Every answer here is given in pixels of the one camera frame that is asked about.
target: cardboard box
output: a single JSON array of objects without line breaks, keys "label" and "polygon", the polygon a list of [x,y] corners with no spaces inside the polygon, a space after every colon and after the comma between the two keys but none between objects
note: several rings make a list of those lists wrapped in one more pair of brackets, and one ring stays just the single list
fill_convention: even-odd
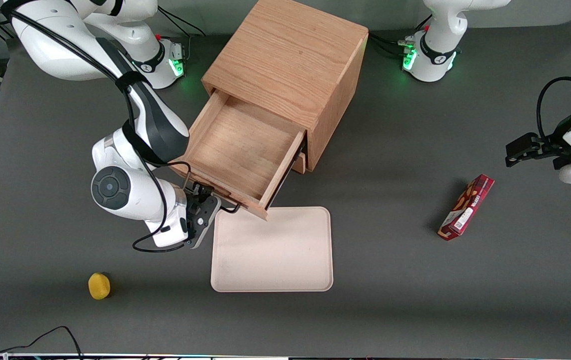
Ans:
[{"label": "cardboard box", "polygon": [[459,196],[454,209],[445,218],[439,231],[436,232],[439,237],[450,241],[462,235],[493,184],[494,180],[484,174],[472,180]]}]

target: yellow object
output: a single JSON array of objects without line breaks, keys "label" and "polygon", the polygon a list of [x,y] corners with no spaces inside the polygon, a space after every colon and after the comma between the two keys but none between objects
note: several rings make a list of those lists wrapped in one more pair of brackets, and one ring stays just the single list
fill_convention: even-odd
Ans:
[{"label": "yellow object", "polygon": [[92,299],[105,299],[110,294],[110,280],[102,273],[95,272],[87,280],[87,289]]}]

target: table surface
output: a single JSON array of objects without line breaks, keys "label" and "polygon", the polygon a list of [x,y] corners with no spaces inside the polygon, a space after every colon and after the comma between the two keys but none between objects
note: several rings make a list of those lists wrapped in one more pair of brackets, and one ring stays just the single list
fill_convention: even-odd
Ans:
[{"label": "table surface", "polygon": [[[194,38],[187,77],[159,91],[188,125],[227,39]],[[196,250],[139,253],[146,226],[92,201],[91,146],[126,118],[114,85],[55,79],[14,44],[0,89],[0,349],[67,325],[85,353],[571,358],[571,185],[549,159],[503,160],[536,129],[543,85],[571,76],[571,23],[471,29],[461,48],[427,84],[370,44],[319,166],[278,193],[274,206],[331,212],[333,287],[217,293],[212,232]],[[551,131],[571,114],[571,84],[543,106]],[[436,228],[480,173],[492,191],[443,241]],[[111,298],[89,296],[94,272]],[[32,351],[73,349],[59,333]]]}]

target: wooden box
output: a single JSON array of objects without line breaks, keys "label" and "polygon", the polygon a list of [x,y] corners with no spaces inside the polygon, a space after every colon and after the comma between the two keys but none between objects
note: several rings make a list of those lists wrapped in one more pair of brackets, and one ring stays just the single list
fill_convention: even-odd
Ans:
[{"label": "wooden box", "polygon": [[367,38],[365,27],[298,2],[258,0],[201,79],[210,100],[180,158],[192,178],[266,219],[290,167],[319,162],[355,93]]}]

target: wooden drawer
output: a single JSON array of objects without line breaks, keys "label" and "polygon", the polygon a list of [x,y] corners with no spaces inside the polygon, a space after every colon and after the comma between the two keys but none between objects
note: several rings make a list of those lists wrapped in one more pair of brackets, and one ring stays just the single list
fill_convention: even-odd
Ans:
[{"label": "wooden drawer", "polygon": [[[216,89],[190,127],[187,151],[179,159],[192,167],[191,180],[267,220],[267,208],[305,135],[303,127]],[[184,166],[173,170],[185,175]]]}]

